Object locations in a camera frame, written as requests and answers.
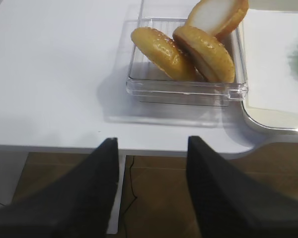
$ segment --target wooden floor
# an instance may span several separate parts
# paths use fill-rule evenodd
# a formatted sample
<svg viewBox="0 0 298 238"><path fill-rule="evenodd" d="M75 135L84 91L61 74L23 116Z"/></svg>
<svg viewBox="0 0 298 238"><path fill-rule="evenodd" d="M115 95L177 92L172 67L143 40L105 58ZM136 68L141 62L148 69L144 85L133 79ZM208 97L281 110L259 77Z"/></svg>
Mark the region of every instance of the wooden floor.
<svg viewBox="0 0 298 238"><path fill-rule="evenodd" d="M71 170L85 155L31 153L14 201L45 187ZM133 200L128 157L121 213ZM298 199L298 144L272 144L231 161L242 171L272 188ZM185 179L185 158L135 157L132 182L136 202L124 219L128 238L200 238ZM120 222L117 235L124 238Z"/></svg>

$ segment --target white table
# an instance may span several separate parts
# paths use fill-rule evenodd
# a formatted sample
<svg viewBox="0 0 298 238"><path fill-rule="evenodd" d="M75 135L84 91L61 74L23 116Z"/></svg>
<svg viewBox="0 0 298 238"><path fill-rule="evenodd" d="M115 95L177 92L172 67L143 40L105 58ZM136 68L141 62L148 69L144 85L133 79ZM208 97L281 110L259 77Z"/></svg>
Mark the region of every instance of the white table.
<svg viewBox="0 0 298 238"><path fill-rule="evenodd" d="M125 82L139 5L139 0L0 5L0 151L89 153L105 138L117 137L121 179L110 233L117 231L125 155L185 156L190 135L226 158L264 143L298 140L251 130L239 103L214 109L134 101Z"/></svg>

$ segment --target hamburger bun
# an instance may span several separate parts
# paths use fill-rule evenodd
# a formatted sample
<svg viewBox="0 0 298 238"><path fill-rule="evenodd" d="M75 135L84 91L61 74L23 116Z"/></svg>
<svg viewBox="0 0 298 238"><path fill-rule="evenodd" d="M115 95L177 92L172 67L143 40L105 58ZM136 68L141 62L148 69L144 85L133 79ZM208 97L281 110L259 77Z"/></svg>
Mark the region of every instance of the hamburger bun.
<svg viewBox="0 0 298 238"><path fill-rule="evenodd" d="M215 37L196 27L185 25L175 29L173 39L193 58L195 67L209 82L234 82L232 58Z"/></svg>
<svg viewBox="0 0 298 238"><path fill-rule="evenodd" d="M197 74L191 59L162 32L140 27L131 34L139 50L159 69L176 81L195 81Z"/></svg>
<svg viewBox="0 0 298 238"><path fill-rule="evenodd" d="M248 0L201 0L192 9L186 25L222 40L244 19Z"/></svg>

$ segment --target clear plastic container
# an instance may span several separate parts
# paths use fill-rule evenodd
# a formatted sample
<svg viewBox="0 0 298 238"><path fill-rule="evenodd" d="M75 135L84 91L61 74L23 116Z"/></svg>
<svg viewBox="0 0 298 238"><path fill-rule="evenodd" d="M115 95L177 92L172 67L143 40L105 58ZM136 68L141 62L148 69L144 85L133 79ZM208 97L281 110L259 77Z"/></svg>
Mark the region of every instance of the clear plastic container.
<svg viewBox="0 0 298 238"><path fill-rule="evenodd" d="M172 37L173 31L185 23L196 1L142 0L139 27L152 27ZM127 91L141 102L206 106L228 106L242 101L248 92L246 70L239 29L223 41L235 64L235 81L227 83L177 82L159 70L134 47Z"/></svg>

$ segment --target white paper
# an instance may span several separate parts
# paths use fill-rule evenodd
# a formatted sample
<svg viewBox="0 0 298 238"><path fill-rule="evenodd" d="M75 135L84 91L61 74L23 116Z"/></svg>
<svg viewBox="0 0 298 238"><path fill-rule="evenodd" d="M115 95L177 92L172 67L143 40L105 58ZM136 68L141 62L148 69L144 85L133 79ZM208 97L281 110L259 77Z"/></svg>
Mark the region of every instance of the white paper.
<svg viewBox="0 0 298 238"><path fill-rule="evenodd" d="M298 13L250 10L244 43L249 106L298 113Z"/></svg>

